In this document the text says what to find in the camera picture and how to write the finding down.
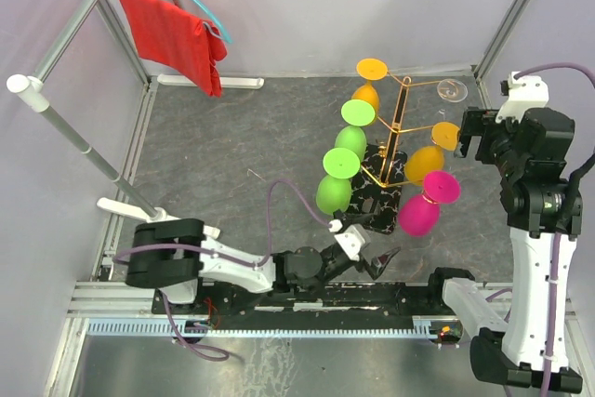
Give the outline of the red cloth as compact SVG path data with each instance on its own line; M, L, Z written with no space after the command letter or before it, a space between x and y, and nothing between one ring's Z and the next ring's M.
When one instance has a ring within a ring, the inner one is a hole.
M227 48L212 21L165 0L119 1L141 58L176 70L208 96L221 95L217 63Z

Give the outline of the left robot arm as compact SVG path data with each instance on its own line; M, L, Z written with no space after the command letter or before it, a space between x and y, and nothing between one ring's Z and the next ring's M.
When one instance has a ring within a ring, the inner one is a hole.
M376 280L401 251L366 258L369 234L348 218L331 221L330 232L335 242L322 251L302 246L259 257L221 243L197 218L150 222L138 225L132 247L113 262L126 266L126 285L159 291L183 312L195 313L205 303L203 280L259 296L317 292L351 268Z

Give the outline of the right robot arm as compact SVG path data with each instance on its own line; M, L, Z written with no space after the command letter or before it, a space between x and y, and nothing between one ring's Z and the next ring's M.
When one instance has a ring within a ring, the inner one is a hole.
M425 292L435 313L450 310L470 337L473 375L504 387L578 394L583 378L566 355L566 286L582 229L578 185L583 169L562 178L575 122L551 108L531 108L520 118L495 110L467 109L458 149L467 156L479 138L476 160L497 167L500 202L507 213L513 251L510 317L489 305L472 278L460 269L436 271L441 282Z

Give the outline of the clear champagne flute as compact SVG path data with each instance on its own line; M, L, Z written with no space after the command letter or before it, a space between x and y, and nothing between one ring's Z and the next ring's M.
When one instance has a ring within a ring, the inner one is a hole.
M469 89L467 85L455 78L445 78L436 86L441 105L439 115L445 119L456 118L467 105Z

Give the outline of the orange plastic goblet front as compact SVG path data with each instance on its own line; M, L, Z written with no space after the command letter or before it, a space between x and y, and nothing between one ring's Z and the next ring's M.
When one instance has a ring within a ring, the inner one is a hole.
M362 59L356 64L356 72L364 79L364 83L354 91L351 98L365 101L377 112L380 99L373 83L387 76L386 63L374 58Z

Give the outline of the white stand foot front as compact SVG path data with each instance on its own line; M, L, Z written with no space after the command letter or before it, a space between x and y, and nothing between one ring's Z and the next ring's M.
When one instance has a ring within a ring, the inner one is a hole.
M154 209L156 211L156 215L152 217L139 206L108 199L105 197L101 197L98 199L97 207L118 216L132 218L146 223L172 221L179 219L178 217L169 214L164 208L159 206L157 206Z

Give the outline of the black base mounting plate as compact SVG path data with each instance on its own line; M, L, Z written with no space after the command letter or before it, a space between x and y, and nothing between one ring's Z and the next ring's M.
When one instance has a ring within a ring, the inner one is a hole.
M455 312L442 300L434 284L335 282L314 291L251 294L227 283L205 284L191 304L171 304L175 317L212 317L217 327L228 319L254 317L258 324L282 315L314 313L345 316L350 321L370 322L382 314L391 319L405 317L453 317Z

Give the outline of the pink plastic goblet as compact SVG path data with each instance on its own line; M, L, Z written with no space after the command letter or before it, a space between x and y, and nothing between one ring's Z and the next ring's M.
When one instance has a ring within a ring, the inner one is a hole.
M410 198L397 216L400 228L414 237L428 234L440 218L441 206L453 204L461 194L457 179L442 170L430 172L422 187L423 192Z

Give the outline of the orange plastic goblet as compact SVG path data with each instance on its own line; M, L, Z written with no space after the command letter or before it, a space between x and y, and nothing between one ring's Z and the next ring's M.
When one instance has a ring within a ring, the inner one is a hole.
M365 101L377 112L380 99L373 83L387 76L386 63L374 58L362 59L356 64L356 72L364 79L364 83L354 91L351 98Z
M440 122L431 128L431 145L415 151L404 165L404 176L410 183L421 186L424 178L433 171L443 169L445 154L453 152L458 144L459 127L450 122Z

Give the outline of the grey clothes stand pole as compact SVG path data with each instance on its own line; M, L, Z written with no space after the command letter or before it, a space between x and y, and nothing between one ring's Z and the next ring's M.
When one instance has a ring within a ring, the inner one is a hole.
M82 25L99 0L83 0L76 8L58 37L43 56L33 75L13 74L7 78L7 90L17 96L31 110L43 116L66 138L95 168L97 168L120 192L127 196L131 205L141 207L152 217L156 215L151 205L123 175L88 143L53 107L42 94L45 80L51 74L64 52L78 34Z

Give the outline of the green plastic goblet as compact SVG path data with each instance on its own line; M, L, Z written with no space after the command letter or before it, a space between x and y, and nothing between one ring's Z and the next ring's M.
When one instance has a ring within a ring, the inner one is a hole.
M337 134L335 147L354 152L362 161L367 148L364 127L375 121L376 109L364 100L350 99L343 104L340 113L347 125Z
M360 169L359 157L350 149L336 147L324 155L323 168L325 176L315 197L317 206L327 215L346 211L352 196L350 180Z

